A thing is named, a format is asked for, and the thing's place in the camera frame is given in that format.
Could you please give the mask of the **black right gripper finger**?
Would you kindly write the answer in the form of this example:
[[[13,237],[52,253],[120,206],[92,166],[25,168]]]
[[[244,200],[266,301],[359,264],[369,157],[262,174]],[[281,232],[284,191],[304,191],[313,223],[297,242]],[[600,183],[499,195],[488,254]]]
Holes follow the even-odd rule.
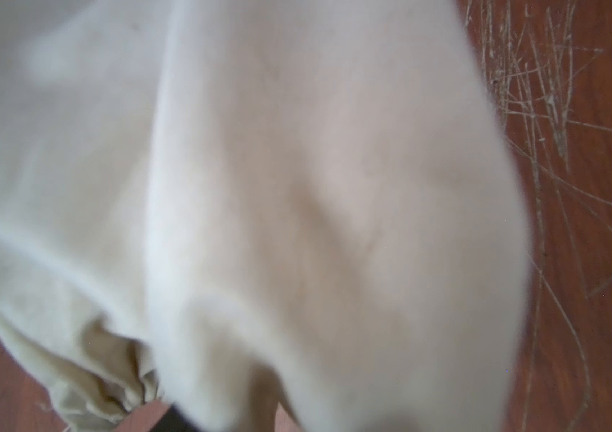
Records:
[[[187,420],[175,406],[171,406],[150,429],[150,432],[200,432],[200,430]]]

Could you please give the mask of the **cream cloth drawstring soil bag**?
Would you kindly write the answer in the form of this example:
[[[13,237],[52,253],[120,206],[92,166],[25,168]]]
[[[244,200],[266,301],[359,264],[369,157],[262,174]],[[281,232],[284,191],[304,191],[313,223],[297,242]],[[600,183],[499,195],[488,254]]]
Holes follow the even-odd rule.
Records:
[[[0,1],[0,341],[75,431],[497,431],[530,249],[453,1]]]

